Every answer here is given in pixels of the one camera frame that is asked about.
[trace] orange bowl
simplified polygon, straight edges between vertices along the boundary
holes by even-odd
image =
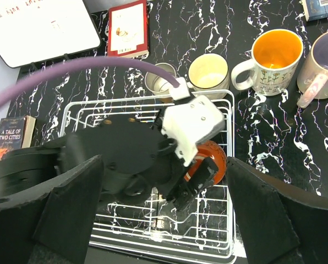
[[[211,140],[199,145],[197,149],[198,153],[195,156],[195,163],[190,167],[184,176],[185,180],[189,181],[191,179],[191,176],[199,168],[204,158],[211,157],[219,169],[214,175],[214,184],[218,184],[224,178],[226,171],[226,154],[224,150],[217,143]]]

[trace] countertop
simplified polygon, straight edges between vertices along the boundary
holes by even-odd
[[[297,0],[159,0],[150,2],[149,10],[150,54],[142,60],[169,63],[179,76],[187,76],[190,63],[204,53],[225,57],[231,70],[250,58],[254,40],[271,29],[290,29],[302,38],[303,57],[283,94],[265,97],[230,85],[236,101],[235,156],[273,177],[328,197],[328,99],[315,100],[306,109],[296,106],[297,74],[312,43],[328,31],[328,19],[306,23]],[[92,17],[102,45],[72,58],[106,55],[107,12]],[[32,72],[24,67],[20,77]],[[67,74],[12,100],[8,116],[29,114],[45,120],[43,138],[51,140],[58,137],[64,107],[71,101],[151,95],[144,86],[144,74],[123,68]]]

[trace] cup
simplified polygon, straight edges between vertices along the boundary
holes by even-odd
[[[294,32],[274,29],[263,33],[252,45],[252,59],[232,70],[232,83],[237,90],[252,87],[265,96],[278,95],[289,85],[302,53],[302,40]],[[236,82],[237,76],[247,70],[247,80]]]
[[[174,78],[176,78],[176,71],[170,64],[157,63],[155,66],[162,68],[163,70],[173,75]],[[169,95],[169,88],[172,87],[172,85],[167,80],[153,73],[146,73],[144,77],[144,83],[147,89],[150,90],[154,95]],[[173,99],[171,97],[161,98],[160,101],[163,103],[171,103]]]
[[[303,93],[297,105],[307,107],[313,99],[328,98],[328,32],[314,42],[297,77]]]
[[[188,69],[188,87],[195,91],[229,89],[229,68],[226,60],[218,54],[208,53],[196,58]],[[209,99],[222,99],[226,93],[205,95]]]

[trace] white board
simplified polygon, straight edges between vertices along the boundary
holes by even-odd
[[[0,56],[12,68],[100,43],[82,0],[0,0]]]

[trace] dish rack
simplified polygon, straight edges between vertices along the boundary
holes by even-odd
[[[224,98],[212,102],[222,111],[226,127],[213,140],[227,156],[234,156],[233,94],[228,90],[193,94],[222,92],[227,93],[231,100]],[[114,114],[132,115],[141,122],[153,122],[159,109],[173,105],[160,101],[165,97],[167,95],[71,102],[64,110],[60,136],[94,127]],[[234,263],[235,234],[232,202],[223,180],[203,191],[184,212],[177,212],[155,188],[142,205],[110,203],[95,217],[90,245],[171,263]]]

